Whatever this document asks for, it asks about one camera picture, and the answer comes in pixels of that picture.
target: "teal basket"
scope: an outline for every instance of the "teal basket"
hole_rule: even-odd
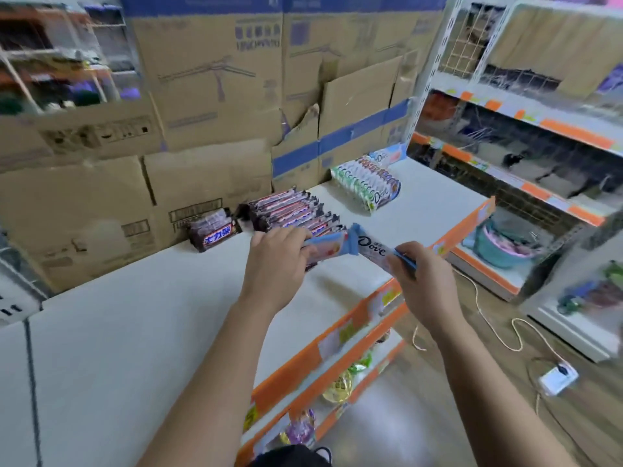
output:
[[[500,248],[491,238],[491,231],[487,225],[482,225],[476,231],[476,241],[473,251],[478,257],[501,269],[511,269],[529,261],[534,253],[525,255]]]

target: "extension cord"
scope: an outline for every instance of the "extension cord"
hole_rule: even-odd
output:
[[[534,324],[532,324],[529,321],[526,321],[523,318],[518,318],[518,317],[514,317],[513,319],[510,320],[510,324],[513,327],[513,330],[515,331],[515,335],[517,336],[517,340],[519,342],[519,347],[514,348],[514,347],[510,347],[507,343],[504,342],[504,340],[500,337],[500,335],[498,334],[498,332],[495,330],[493,324],[491,324],[491,322],[489,322],[489,320],[487,319],[487,317],[485,316],[485,314],[482,311],[482,308],[480,307],[480,304],[478,302],[478,286],[476,285],[476,282],[474,282],[470,277],[468,277],[467,275],[465,275],[463,272],[456,270],[456,268],[452,268],[452,270],[454,270],[457,274],[461,275],[463,278],[469,280],[471,282],[471,285],[473,286],[473,289],[476,291],[476,295],[475,295],[475,301],[476,301],[476,308],[478,309],[478,314],[482,317],[482,319],[485,320],[485,322],[487,323],[487,326],[491,329],[491,331],[493,331],[495,337],[498,338],[498,341],[500,341],[502,343],[502,345],[504,345],[504,347],[506,347],[509,351],[512,351],[514,353],[520,353],[523,350],[523,339],[521,338],[521,335],[519,334],[519,330],[517,328],[517,323],[524,323],[525,325],[529,326],[530,328],[532,328],[535,333],[537,333],[539,335],[539,337],[541,337],[541,339],[543,340],[543,342],[545,343],[545,345],[548,347],[548,349],[557,357],[558,359],[558,364],[556,365],[556,367],[554,367],[553,369],[551,369],[549,372],[547,372],[544,376],[542,376],[539,379],[539,383],[541,384],[543,390],[545,391],[545,393],[547,395],[557,395],[558,393],[560,393],[564,388],[566,388],[568,385],[570,385],[571,383],[573,383],[577,378],[578,378],[578,372],[571,366],[571,364],[567,361],[565,361],[565,359],[563,358],[562,355],[560,355],[559,353],[557,353],[554,348],[549,344],[548,340],[545,339],[545,336],[543,336],[541,334],[541,331],[539,331],[536,326],[534,326]],[[416,334],[417,334],[417,329],[419,328],[419,325],[416,326],[415,331],[413,331],[413,337],[411,338],[411,343],[413,344],[413,347],[415,347],[418,351],[426,351],[426,349],[424,347],[419,347],[416,344]],[[536,399],[534,401],[534,411],[536,412],[536,414],[539,414],[539,402],[541,400],[541,393],[537,390],[536,391]]]

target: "black pants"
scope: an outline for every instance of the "black pants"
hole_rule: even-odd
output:
[[[331,464],[306,446],[294,444],[258,456],[249,467],[327,467]]]

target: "person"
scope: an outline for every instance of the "person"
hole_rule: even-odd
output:
[[[262,343],[271,320],[294,297],[312,251],[308,231],[279,228],[251,239],[240,296],[191,382],[168,413],[139,467],[231,467]],[[389,257],[406,304],[439,346],[448,382],[479,467],[576,465],[510,383],[463,318],[450,265],[417,242],[396,248],[413,275]],[[326,466],[305,447],[259,456],[254,466]]]

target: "left hand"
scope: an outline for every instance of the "left hand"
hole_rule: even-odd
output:
[[[271,317],[281,311],[303,283],[307,259],[314,247],[301,249],[301,246],[310,237],[308,229],[296,227],[255,232],[240,300],[267,308]]]

